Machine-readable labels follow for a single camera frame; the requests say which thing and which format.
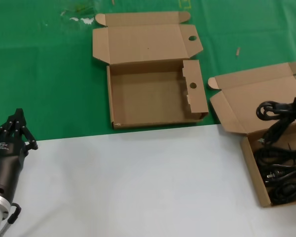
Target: box tab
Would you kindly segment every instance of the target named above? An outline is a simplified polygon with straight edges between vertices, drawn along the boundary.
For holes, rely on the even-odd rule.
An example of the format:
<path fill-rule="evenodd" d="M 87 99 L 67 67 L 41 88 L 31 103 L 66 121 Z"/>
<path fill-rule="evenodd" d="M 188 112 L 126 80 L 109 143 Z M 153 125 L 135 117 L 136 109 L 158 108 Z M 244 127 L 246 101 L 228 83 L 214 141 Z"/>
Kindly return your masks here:
<path fill-rule="evenodd" d="M 97 14 L 95 20 L 103 26 L 143 26 L 179 24 L 188 21 L 187 11 Z"/>
<path fill-rule="evenodd" d="M 226 131 L 249 134 L 276 121 L 262 121 L 256 109 L 264 101 L 291 103 L 296 97 L 296 62 L 250 69 L 209 79 L 221 89 L 210 101 Z"/>

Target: hole in box flap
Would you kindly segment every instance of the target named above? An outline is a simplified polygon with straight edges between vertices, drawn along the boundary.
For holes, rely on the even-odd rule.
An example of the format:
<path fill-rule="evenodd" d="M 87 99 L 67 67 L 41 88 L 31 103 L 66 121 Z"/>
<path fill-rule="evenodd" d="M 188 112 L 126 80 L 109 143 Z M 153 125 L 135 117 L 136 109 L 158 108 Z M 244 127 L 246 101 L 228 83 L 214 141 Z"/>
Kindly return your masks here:
<path fill-rule="evenodd" d="M 188 38 L 189 41 L 195 41 L 196 39 L 197 39 L 196 36 L 190 36 L 190 37 Z"/>
<path fill-rule="evenodd" d="M 192 89 L 195 89 L 195 88 L 197 88 L 197 85 L 196 85 L 196 83 L 191 83 L 190 85 L 189 85 L 189 87 L 191 87 Z"/>

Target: small debris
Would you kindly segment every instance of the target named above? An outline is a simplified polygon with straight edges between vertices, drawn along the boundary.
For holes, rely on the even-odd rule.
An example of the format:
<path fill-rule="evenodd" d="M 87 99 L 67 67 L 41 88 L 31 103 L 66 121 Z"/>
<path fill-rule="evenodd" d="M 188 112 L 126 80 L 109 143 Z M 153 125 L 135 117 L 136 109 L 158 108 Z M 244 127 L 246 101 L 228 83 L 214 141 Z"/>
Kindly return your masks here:
<path fill-rule="evenodd" d="M 72 18 L 70 18 L 71 20 L 74 20 L 74 21 L 78 21 L 79 19 L 78 18 L 76 18 L 76 17 L 72 17 Z"/>
<path fill-rule="evenodd" d="M 84 24 L 91 25 L 92 22 L 94 21 L 94 17 L 92 17 L 92 18 L 81 18 L 81 20 L 84 22 Z"/>
<path fill-rule="evenodd" d="M 236 56 L 239 56 L 240 53 L 240 47 L 237 48 Z"/>

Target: cardboard box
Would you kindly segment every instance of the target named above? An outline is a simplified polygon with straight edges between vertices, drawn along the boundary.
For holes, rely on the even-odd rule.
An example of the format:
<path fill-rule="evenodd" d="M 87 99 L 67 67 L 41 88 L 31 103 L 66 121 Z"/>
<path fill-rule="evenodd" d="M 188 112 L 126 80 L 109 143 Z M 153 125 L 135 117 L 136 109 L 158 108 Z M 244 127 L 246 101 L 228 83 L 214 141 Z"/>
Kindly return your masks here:
<path fill-rule="evenodd" d="M 253 156 L 262 145 L 258 139 L 276 121 L 262 121 L 256 115 L 264 101 L 291 103 L 296 97 L 296 62 L 283 63 L 217 76 L 209 79 L 209 86 L 221 89 L 210 101 L 224 129 L 246 135 L 241 147 L 249 173 L 263 207 L 272 203 Z M 274 144 L 296 149 L 296 122 Z"/>
<path fill-rule="evenodd" d="M 97 14 L 93 57 L 106 63 L 113 128 L 198 122 L 208 114 L 188 12 Z"/>

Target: cardboard box lid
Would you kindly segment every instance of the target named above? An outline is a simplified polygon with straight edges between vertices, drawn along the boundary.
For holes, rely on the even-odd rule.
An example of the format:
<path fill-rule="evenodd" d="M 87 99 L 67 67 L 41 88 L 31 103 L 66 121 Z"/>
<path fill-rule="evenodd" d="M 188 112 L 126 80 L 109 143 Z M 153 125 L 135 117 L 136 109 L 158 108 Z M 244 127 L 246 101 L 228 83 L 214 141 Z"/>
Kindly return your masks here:
<path fill-rule="evenodd" d="M 228 132 L 249 134 L 268 129 L 276 121 L 256 115 L 264 101 L 291 103 L 296 97 L 296 62 L 282 63 L 209 78 L 212 89 L 221 89 L 210 101 Z"/>
<path fill-rule="evenodd" d="M 97 14 L 93 57 L 109 64 L 188 59 L 203 50 L 188 12 Z"/>

